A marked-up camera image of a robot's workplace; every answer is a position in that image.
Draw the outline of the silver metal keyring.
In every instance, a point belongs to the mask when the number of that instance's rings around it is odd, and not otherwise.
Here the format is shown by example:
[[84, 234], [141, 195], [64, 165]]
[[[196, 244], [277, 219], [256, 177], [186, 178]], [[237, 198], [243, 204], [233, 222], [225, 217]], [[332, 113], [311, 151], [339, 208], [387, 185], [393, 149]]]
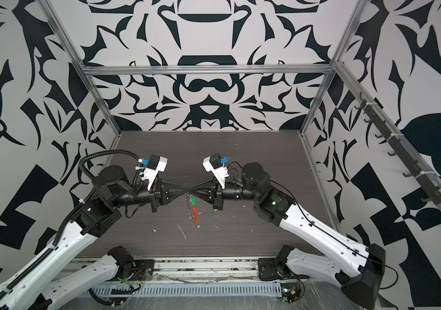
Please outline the silver metal keyring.
[[189, 212], [192, 212], [193, 205], [192, 205], [192, 202], [191, 202], [191, 195], [185, 194], [185, 201], [186, 201], [186, 204], [188, 206]]

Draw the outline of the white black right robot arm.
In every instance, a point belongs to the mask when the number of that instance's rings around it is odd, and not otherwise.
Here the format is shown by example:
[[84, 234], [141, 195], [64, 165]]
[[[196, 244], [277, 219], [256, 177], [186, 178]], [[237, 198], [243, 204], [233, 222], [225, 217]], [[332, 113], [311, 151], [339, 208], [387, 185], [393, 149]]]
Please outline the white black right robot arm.
[[318, 257], [285, 245], [277, 256], [279, 264], [295, 276], [333, 284], [358, 306], [375, 309], [388, 269], [386, 251], [380, 245], [361, 244], [312, 216], [257, 162], [244, 165], [241, 179], [236, 182], [226, 181], [226, 167], [206, 170], [213, 173], [213, 179], [190, 187], [189, 194], [215, 209], [221, 209], [224, 200], [251, 200], [254, 211], [263, 220], [298, 236], [322, 253]]

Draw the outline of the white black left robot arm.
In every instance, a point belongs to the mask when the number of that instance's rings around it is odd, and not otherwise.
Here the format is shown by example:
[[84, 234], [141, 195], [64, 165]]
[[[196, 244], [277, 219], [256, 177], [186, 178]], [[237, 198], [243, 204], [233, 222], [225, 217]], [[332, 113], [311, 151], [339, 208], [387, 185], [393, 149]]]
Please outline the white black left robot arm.
[[[86, 163], [95, 158], [123, 154], [136, 161], [135, 175], [128, 179], [121, 166], [110, 165], [94, 175]], [[53, 241], [14, 276], [0, 284], [0, 309], [60, 309], [96, 285], [132, 275], [134, 258], [122, 246], [112, 248], [95, 263], [58, 280], [56, 276], [73, 258], [93, 244], [122, 218], [120, 208], [150, 204], [153, 210], [188, 192], [188, 187], [158, 177], [167, 159], [115, 149], [83, 157], [78, 164], [89, 177], [92, 190], [63, 219]]]

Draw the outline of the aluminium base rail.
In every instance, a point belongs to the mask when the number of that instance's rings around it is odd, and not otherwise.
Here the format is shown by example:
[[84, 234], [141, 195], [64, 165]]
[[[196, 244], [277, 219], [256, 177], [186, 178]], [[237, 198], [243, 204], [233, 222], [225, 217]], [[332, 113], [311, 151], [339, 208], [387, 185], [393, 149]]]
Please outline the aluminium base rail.
[[[344, 271], [329, 258], [314, 254], [296, 254], [301, 268], [299, 275], [336, 280], [334, 274]], [[65, 276], [89, 267], [96, 258], [76, 258], [55, 277]], [[224, 280], [274, 281], [292, 277], [289, 267], [283, 267], [282, 258], [275, 257], [157, 257], [135, 258], [128, 281], [165, 280], [170, 282], [220, 282]]]

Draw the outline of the grey wall hook rack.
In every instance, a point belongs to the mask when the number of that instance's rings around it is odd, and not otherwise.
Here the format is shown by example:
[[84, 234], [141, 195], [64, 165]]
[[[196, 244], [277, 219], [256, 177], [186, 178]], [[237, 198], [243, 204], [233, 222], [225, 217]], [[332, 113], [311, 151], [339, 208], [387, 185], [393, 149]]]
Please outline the grey wall hook rack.
[[423, 202], [441, 205], [441, 184], [436, 180], [437, 173], [421, 158], [407, 137], [397, 128], [377, 102], [368, 101], [359, 94], [357, 107], [367, 115], [366, 123], [372, 123], [379, 131], [375, 137], [385, 141], [392, 149], [389, 156], [397, 156], [406, 167], [405, 178], [414, 178], [427, 194]]

